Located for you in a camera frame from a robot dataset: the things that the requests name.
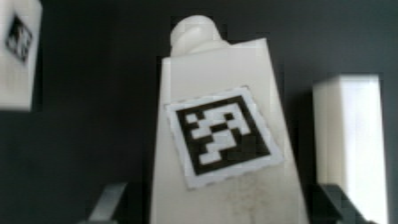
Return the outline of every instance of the black object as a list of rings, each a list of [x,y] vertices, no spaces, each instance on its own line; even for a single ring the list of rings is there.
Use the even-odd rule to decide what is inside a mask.
[[[131,183],[108,184],[98,199],[89,220],[78,224],[133,224],[142,223],[142,206],[137,207],[140,185]]]
[[[309,211],[313,224],[377,224],[364,220],[338,185],[314,185],[311,199]]]

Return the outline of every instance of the white post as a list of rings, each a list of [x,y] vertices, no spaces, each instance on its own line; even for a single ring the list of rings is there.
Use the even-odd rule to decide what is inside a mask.
[[[387,224],[382,106],[377,75],[314,86],[318,182],[338,184],[366,220]]]
[[[307,224],[265,39],[188,17],[163,59],[153,224]]]

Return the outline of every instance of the white object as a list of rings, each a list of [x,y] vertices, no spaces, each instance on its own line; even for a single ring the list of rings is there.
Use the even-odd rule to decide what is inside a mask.
[[[192,32],[211,38],[195,38]],[[211,20],[199,16],[187,18],[172,31],[172,57],[163,59],[162,67],[151,223],[307,224],[267,42],[259,39],[229,46],[215,32]],[[215,102],[217,97],[219,99],[224,97],[217,93],[226,93],[242,86],[251,91],[258,113],[265,119],[284,160],[283,163],[259,167],[251,173],[215,181],[211,185],[192,190],[185,180],[187,166],[181,164],[185,160],[178,153],[167,105],[187,102],[187,108],[194,108],[195,98],[208,97]],[[233,113],[238,111],[233,107],[224,109]],[[213,121],[226,118],[217,118],[215,111],[210,113],[215,116]],[[190,116],[188,113],[185,115],[185,125],[190,127],[190,122],[197,122],[203,118],[199,115]],[[242,129],[245,133],[245,122],[235,121],[231,126],[238,125],[236,130]],[[197,136],[206,135],[206,126],[206,122],[197,124],[197,128],[203,129]],[[224,146],[233,144],[229,137],[226,134]],[[204,154],[215,155],[215,157],[204,156],[201,161],[204,165],[219,159],[220,151],[220,147],[215,147],[213,153],[208,151]]]
[[[0,110],[30,110],[41,3],[0,0]]]
[[[339,185],[366,220],[387,224],[378,77],[341,76],[313,91],[318,182]]]

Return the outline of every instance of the blurry white object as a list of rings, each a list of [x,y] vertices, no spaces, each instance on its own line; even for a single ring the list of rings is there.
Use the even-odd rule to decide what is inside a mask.
[[[30,110],[41,3],[0,0],[0,110]]]
[[[318,182],[338,184],[366,220],[387,224],[377,75],[339,76],[313,89]]]
[[[213,21],[194,16],[179,22],[171,42],[172,54],[162,66],[151,223],[307,224],[265,39],[229,45],[220,39]],[[242,101],[243,93],[235,91],[242,86],[252,101]],[[167,107],[176,104],[181,108],[174,110],[172,107],[176,116],[167,118]],[[256,112],[249,112],[242,105],[256,109],[267,127],[254,125],[247,117],[256,117]],[[268,130],[263,132],[268,134],[265,138],[247,139],[247,144],[251,141],[259,143],[261,139],[274,142],[279,156],[268,157],[268,162],[275,161],[272,166],[254,165],[251,173],[243,171],[224,179],[213,171],[245,164],[224,166],[242,157],[222,153],[231,152],[227,147],[238,144],[233,135],[245,138],[245,134],[256,132],[254,126],[259,132]],[[181,128],[179,137],[172,134],[176,128]],[[179,153],[178,144],[190,148],[188,155]],[[261,155],[247,151],[243,157],[259,158]],[[195,173],[187,172],[192,164]],[[192,190],[187,178],[192,175],[201,177],[208,172],[215,176],[211,185],[194,183],[197,188]]]

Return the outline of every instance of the white rectangular block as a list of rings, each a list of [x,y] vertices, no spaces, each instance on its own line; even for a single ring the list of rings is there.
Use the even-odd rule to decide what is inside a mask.
[[[0,0],[0,110],[30,110],[41,3]]]
[[[270,148],[274,148],[272,144],[275,143],[275,152],[281,153],[283,160],[279,160],[279,156],[270,156],[263,159],[270,163],[275,161],[274,164],[267,165],[259,161],[261,165],[258,166],[259,163],[252,160],[252,164],[238,164],[242,170],[238,166],[219,169],[220,172],[213,173],[199,170],[206,173],[199,175],[206,178],[206,181],[192,180],[190,159],[188,155],[181,153],[181,141],[178,141],[171,128],[172,119],[178,119],[178,116],[167,117],[167,108],[169,111],[176,109],[171,105],[178,102],[178,113],[187,115],[187,127],[192,127],[188,126],[190,123],[203,119],[197,122],[197,132],[192,132],[194,138],[211,133],[206,129],[210,123],[213,125],[227,123],[231,125],[229,131],[233,127],[238,127],[236,132],[240,129],[240,133],[245,133],[247,130],[252,131],[252,128],[247,128],[251,127],[251,119],[245,119],[247,123],[242,121],[242,113],[249,114],[251,109],[242,109],[243,112],[240,113],[235,108],[236,106],[242,107],[240,102],[243,101],[238,98],[231,99],[233,94],[238,94],[235,88],[242,86],[247,87],[252,97],[252,101],[245,101],[245,105],[258,111],[252,113],[252,117],[259,114],[267,123],[267,128],[259,129],[263,136],[267,136],[265,139],[272,138],[272,140],[265,141],[270,143]],[[229,100],[231,107],[224,107],[226,100]],[[208,102],[213,101],[219,105],[213,104],[213,108],[206,109],[204,119],[199,117],[199,113],[195,114],[195,110],[203,109],[199,106],[208,106]],[[229,141],[229,131],[220,132],[226,137],[224,141],[222,139],[219,141],[222,136],[213,136],[219,143],[210,144],[208,153],[203,154],[201,162],[204,165],[219,159],[220,147],[235,144]],[[265,39],[163,59],[153,179],[153,224],[307,224]]]
[[[313,89],[318,182],[338,184],[364,218],[387,224],[377,75],[341,76]]]

